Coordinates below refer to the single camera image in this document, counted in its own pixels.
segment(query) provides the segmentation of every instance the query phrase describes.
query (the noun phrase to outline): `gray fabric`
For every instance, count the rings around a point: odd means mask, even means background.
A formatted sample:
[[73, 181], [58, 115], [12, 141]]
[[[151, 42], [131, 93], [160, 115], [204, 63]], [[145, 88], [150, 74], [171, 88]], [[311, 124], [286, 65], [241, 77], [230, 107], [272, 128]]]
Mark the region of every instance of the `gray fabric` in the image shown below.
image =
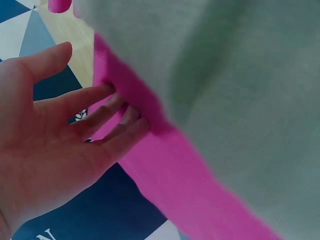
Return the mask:
[[285, 239], [320, 239], [319, 1], [78, 7], [223, 184]]

